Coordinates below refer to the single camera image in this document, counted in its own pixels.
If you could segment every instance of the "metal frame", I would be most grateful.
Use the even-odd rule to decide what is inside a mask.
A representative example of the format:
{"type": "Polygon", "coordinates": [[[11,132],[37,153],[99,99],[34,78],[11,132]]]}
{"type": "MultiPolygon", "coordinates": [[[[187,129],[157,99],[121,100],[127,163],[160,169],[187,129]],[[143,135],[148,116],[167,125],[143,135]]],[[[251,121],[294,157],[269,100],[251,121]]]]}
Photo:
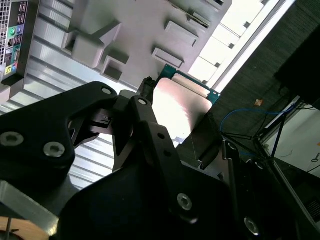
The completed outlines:
{"type": "Polygon", "coordinates": [[[235,46],[234,58],[224,61],[207,86],[221,93],[295,1],[269,1],[235,46]]]}

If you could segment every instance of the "bolt head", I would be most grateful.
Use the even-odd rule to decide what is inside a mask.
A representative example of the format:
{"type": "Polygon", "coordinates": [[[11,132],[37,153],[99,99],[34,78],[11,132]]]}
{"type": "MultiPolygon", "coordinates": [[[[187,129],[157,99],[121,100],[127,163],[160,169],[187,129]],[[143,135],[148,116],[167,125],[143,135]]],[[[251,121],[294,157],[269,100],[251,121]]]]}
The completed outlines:
{"type": "Polygon", "coordinates": [[[259,236],[259,229],[256,225],[256,223],[249,217],[244,218],[244,224],[246,228],[254,235],[254,236],[259,236]]]}
{"type": "Polygon", "coordinates": [[[52,141],[44,145],[43,152],[48,157],[60,158],[66,151],[65,146],[60,142],[52,141]]]}
{"type": "Polygon", "coordinates": [[[177,201],[178,201],[178,204],[180,205],[180,207],[183,210],[186,210],[186,211],[190,211],[191,210],[192,201],[186,194],[179,193],[178,196],[177,196],[177,201]]]}
{"type": "Polygon", "coordinates": [[[111,94],[111,91],[107,88],[102,88],[102,92],[104,92],[105,94],[111,94]]]}
{"type": "Polygon", "coordinates": [[[16,147],[24,142],[24,137],[15,131],[7,131],[0,135],[0,144],[5,147],[16,147]]]}
{"type": "Polygon", "coordinates": [[[143,100],[142,98],[139,98],[138,102],[142,105],[147,105],[147,102],[143,100]]]}

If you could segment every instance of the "blue cable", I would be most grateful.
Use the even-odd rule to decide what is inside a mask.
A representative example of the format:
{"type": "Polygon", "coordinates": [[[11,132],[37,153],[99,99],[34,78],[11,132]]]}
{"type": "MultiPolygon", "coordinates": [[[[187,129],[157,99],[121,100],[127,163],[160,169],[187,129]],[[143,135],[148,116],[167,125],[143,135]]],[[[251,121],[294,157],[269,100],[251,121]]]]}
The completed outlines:
{"type": "Polygon", "coordinates": [[[244,152],[244,151],[240,151],[239,153],[240,153],[241,155],[247,155],[247,156],[253,156],[253,157],[256,156],[256,155],[253,154],[253,153],[248,153],[248,152],[244,152]]]}
{"type": "Polygon", "coordinates": [[[276,112],[276,111],[264,111],[264,110],[260,110],[260,109],[253,109],[253,108],[240,108],[240,109],[236,109],[233,110],[232,112],[230,112],[229,114],[227,114],[223,120],[220,123],[220,132],[222,132],[222,126],[224,121],[232,114],[236,113],[236,112],[240,112],[240,111],[245,111],[245,112],[256,112],[256,113],[263,113],[263,114],[269,114],[269,115],[278,115],[278,114],[285,114],[288,113],[290,111],[292,111],[295,108],[295,104],[293,104],[289,109],[285,110],[285,111],[280,111],[280,112],[276,112]]]}

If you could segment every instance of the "white wall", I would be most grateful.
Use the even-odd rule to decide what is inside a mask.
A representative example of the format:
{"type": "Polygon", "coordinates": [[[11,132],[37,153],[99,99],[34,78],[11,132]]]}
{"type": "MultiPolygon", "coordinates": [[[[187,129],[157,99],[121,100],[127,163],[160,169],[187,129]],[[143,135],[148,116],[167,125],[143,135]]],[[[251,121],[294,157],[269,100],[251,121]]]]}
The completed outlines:
{"type": "MultiPolygon", "coordinates": [[[[266,144],[272,152],[277,134],[266,144]]],[[[304,171],[320,165],[320,111],[300,110],[283,128],[275,157],[304,171]]],[[[320,167],[310,172],[320,178],[320,167]]]]}

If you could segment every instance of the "wire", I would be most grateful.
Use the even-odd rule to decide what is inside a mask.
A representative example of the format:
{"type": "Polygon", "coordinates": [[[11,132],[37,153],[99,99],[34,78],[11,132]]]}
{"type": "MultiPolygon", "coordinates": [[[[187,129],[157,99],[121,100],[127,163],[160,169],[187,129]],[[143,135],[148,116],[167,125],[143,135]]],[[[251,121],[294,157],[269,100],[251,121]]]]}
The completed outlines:
{"type": "Polygon", "coordinates": [[[260,130],[263,128],[263,126],[265,125],[265,123],[266,123],[266,121],[267,121],[267,118],[268,118],[268,114],[265,115],[264,120],[263,120],[261,126],[259,127],[258,131],[256,131],[255,135],[253,135],[253,137],[255,137],[255,136],[260,132],[260,130]]]}
{"type": "Polygon", "coordinates": [[[253,153],[248,153],[248,152],[243,152],[243,151],[240,151],[239,152],[241,155],[247,155],[247,156],[256,156],[255,154],[253,154],[253,153]]]}
{"type": "Polygon", "coordinates": [[[289,109],[285,110],[285,111],[264,111],[264,110],[260,110],[260,109],[253,109],[253,108],[240,108],[240,109],[236,109],[233,110],[232,112],[229,112],[229,114],[227,114],[223,120],[220,123],[220,132],[223,131],[223,124],[225,122],[225,120],[232,114],[236,113],[236,112],[240,112],[240,111],[244,111],[244,112],[254,112],[254,113],[263,113],[263,114],[268,114],[268,115],[279,115],[279,114],[285,114],[288,113],[290,111],[292,111],[295,108],[295,105],[292,105],[289,109]]]}

